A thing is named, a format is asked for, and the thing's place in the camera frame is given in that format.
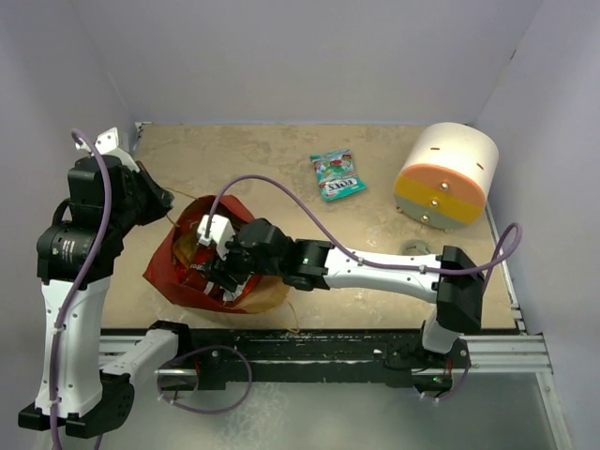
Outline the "red paper bag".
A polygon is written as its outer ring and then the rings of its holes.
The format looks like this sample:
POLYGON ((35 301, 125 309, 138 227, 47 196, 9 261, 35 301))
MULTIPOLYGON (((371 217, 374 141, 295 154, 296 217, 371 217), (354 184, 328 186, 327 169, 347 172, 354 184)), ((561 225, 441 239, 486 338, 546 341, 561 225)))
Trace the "red paper bag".
POLYGON ((185 218, 194 213, 203 213, 203 216, 208 214, 214 199, 213 195, 191 199, 191 203, 172 222, 172 229, 153 254, 143 277, 167 300, 179 307, 244 315, 265 313, 270 318, 274 318, 273 309, 291 303, 287 299, 290 287, 277 281, 274 277, 263 276, 257 288, 232 307, 225 307, 206 295, 185 287, 177 280, 172 252, 173 223, 179 218, 185 218))

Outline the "red chips bag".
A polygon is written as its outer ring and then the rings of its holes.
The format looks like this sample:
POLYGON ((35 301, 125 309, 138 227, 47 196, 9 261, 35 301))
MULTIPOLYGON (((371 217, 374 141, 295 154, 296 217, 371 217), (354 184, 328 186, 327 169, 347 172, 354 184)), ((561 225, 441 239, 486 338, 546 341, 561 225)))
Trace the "red chips bag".
POLYGON ((241 284, 234 285, 234 276, 226 275, 222 262, 211 247, 172 248, 177 280, 225 307, 232 307, 254 291, 261 276, 248 276, 241 284))

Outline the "teal snack packet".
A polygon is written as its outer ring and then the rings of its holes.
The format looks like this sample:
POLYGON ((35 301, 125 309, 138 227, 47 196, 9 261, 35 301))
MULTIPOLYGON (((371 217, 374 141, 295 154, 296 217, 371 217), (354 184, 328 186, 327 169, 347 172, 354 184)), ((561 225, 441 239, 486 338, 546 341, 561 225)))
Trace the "teal snack packet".
POLYGON ((350 149, 311 155, 309 159, 324 201, 340 200, 367 188, 356 172, 350 149))

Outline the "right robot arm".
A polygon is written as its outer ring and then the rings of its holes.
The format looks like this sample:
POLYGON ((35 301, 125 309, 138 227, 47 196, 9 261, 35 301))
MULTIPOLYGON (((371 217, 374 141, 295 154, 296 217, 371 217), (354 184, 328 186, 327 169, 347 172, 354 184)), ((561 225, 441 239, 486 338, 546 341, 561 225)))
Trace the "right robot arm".
POLYGON ((364 252, 331 241, 292 239, 264 218, 235 230, 220 215, 203 216, 196 235, 199 246, 215 251, 202 271, 229 297, 262 276, 297 291, 370 289, 434 305, 416 346, 428 367, 446 360, 460 336, 481 328, 485 278, 459 247, 417 256, 364 252))

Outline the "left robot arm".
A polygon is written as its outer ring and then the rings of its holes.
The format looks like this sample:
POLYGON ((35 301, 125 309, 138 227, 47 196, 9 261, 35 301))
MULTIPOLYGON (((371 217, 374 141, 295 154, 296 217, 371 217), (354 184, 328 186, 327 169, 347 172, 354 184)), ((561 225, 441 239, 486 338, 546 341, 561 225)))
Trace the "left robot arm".
POLYGON ((138 162, 84 157, 67 173, 69 196, 37 240, 45 301, 43 374, 20 428, 91 439, 120 428, 135 392, 160 367, 181 368, 193 354, 187 325, 153 323, 133 349, 99 363, 101 317, 114 262, 136 226, 164 218, 173 196, 138 162))

